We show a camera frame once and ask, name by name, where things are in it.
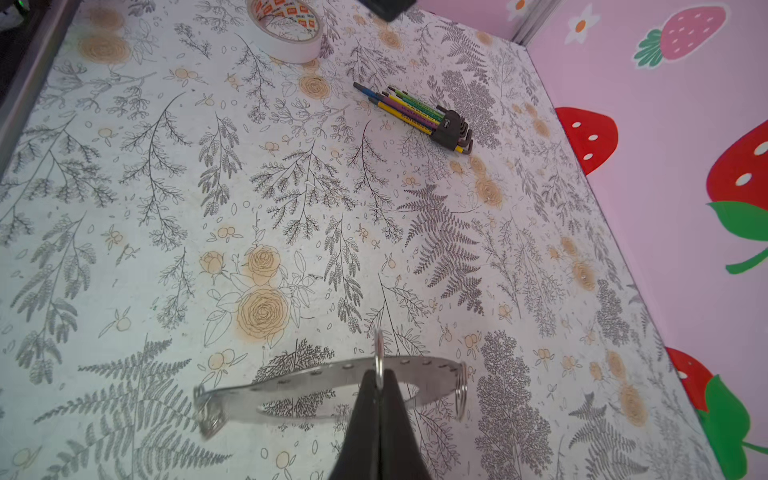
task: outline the double-sided tape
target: double-sided tape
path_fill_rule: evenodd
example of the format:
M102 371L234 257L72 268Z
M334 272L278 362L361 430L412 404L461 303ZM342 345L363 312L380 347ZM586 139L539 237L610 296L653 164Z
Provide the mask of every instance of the double-sided tape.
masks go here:
M307 63L320 54L323 20L299 0L246 0L256 29L251 38L269 55L287 63Z

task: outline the leaf pattern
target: leaf pattern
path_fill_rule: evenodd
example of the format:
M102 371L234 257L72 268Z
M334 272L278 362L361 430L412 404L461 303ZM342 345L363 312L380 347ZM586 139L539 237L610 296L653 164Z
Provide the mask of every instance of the leaf pattern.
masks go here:
M466 363L464 419L453 396L409 411L435 480L722 478L526 50L311 3L299 65L245 2L83 1L0 179L0 421L41 443L8 475L325 478L354 386L209 442L192 388L371 356L378 330ZM97 12L125 63L80 53ZM472 155L353 81L457 110Z

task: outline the tape label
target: tape label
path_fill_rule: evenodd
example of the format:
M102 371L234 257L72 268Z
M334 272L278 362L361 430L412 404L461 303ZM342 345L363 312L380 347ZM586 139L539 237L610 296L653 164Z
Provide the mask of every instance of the tape label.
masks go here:
M250 3L251 17L269 33L289 40L310 40L317 35L317 17L296 0L258 0Z

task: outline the red strawberry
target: red strawberry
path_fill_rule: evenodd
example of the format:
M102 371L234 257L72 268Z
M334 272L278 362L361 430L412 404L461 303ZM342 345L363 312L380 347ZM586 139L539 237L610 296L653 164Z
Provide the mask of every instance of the red strawberry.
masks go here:
M734 235L768 241L768 121L720 155L707 177L710 206ZM768 258L768 248L746 262L726 266L743 273Z
M635 54L637 66L657 67L663 59L678 60L699 48L725 24L727 11L723 7L694 7L678 12L664 27L648 32Z
M573 107L555 108L584 175L600 167L619 145L619 129L611 117Z
M768 121L720 155L707 177L713 202L733 201L768 210Z
M712 373L698 360L682 353L680 350L667 348L674 368L680 373L680 381L683 383L685 393L696 410L709 412L704 393L707 391L707 383L710 382Z

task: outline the strawberry leaf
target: strawberry leaf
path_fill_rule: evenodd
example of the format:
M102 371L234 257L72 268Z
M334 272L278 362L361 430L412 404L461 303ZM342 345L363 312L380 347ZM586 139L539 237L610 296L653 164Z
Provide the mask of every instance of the strawberry leaf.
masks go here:
M764 453L765 455L768 455L768 449L765 448L765 447L761 447L761 446L758 446L758 445L753 445L753 444L751 444L749 442L742 442L742 445L744 445L748 449L754 450L755 452Z
M634 59L638 60L638 67L655 67L661 63L664 58L661 55L661 30L651 30L647 37L638 45L640 49L634 54Z
M715 210L723 227L732 234L768 242L768 211L744 202L712 202L708 205Z
M750 258L746 262L734 263L733 265L726 265L725 270L728 270L728 273L730 273L731 275L738 275L739 273L744 273L747 270L760 265L760 263L766 258L768 258L768 248L758 253L754 257Z
M742 478L746 475L746 454L742 442L750 430L750 414L719 375L707 384L705 396L710 411L698 413L717 461L725 478Z

